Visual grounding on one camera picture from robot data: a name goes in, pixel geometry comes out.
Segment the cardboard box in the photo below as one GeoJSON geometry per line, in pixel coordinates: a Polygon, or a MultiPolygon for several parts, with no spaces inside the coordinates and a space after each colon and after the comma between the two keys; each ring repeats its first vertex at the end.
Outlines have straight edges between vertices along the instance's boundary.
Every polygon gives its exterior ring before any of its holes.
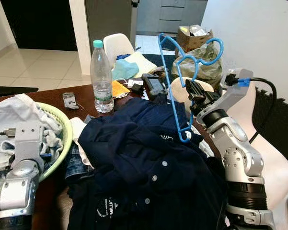
{"type": "Polygon", "coordinates": [[[184,50],[184,52],[187,53],[193,49],[201,47],[207,40],[213,38],[212,30],[210,30],[208,33],[208,35],[204,36],[191,36],[188,26],[179,26],[177,42],[184,50]]]}

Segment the bottle cap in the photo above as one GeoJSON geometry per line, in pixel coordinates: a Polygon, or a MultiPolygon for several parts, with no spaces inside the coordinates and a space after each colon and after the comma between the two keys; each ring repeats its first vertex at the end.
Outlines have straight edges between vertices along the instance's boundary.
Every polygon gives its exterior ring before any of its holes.
{"type": "Polygon", "coordinates": [[[104,46],[104,43],[101,40],[94,40],[93,46],[94,48],[102,48],[104,46]]]}

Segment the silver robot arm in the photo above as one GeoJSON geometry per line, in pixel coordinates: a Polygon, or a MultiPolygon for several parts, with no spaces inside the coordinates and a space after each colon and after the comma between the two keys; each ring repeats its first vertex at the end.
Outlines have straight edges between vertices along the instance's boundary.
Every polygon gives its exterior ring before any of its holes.
{"type": "Polygon", "coordinates": [[[0,230],[31,229],[39,175],[44,169],[39,130],[38,122],[17,124],[15,160],[0,187],[0,230]]]}
{"type": "MultiPolygon", "coordinates": [[[[235,69],[229,75],[249,79],[253,73],[246,69],[235,69]]],[[[266,203],[262,177],[263,159],[250,145],[240,125],[226,114],[231,106],[246,95],[248,87],[231,84],[228,91],[218,99],[213,92],[204,91],[195,82],[188,81],[186,89],[189,99],[194,101],[191,110],[197,116],[197,121],[207,128],[225,167],[229,229],[275,230],[273,214],[266,203]]]]}

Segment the white plastic chair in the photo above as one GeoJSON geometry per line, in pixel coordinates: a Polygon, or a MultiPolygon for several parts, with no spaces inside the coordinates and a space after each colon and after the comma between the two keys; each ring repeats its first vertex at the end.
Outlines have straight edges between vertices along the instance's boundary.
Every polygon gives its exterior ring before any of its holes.
{"type": "MultiPolygon", "coordinates": [[[[252,120],[255,95],[255,84],[251,82],[246,96],[227,111],[227,114],[244,129],[248,139],[256,132],[252,120]]],[[[288,161],[260,134],[251,146],[262,155],[265,164],[262,174],[265,179],[267,205],[269,209],[272,209],[288,193],[288,161]]]]}
{"type": "Polygon", "coordinates": [[[112,34],[104,38],[104,51],[112,68],[116,57],[122,54],[133,54],[134,49],[124,34],[112,34]]]}

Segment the bottle label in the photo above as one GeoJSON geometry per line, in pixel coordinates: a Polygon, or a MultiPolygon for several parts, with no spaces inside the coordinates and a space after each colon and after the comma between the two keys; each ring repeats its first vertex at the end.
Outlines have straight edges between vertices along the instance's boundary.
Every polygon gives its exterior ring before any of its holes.
{"type": "Polygon", "coordinates": [[[99,101],[108,101],[112,99],[112,92],[100,92],[100,91],[94,91],[95,98],[99,101]]]}

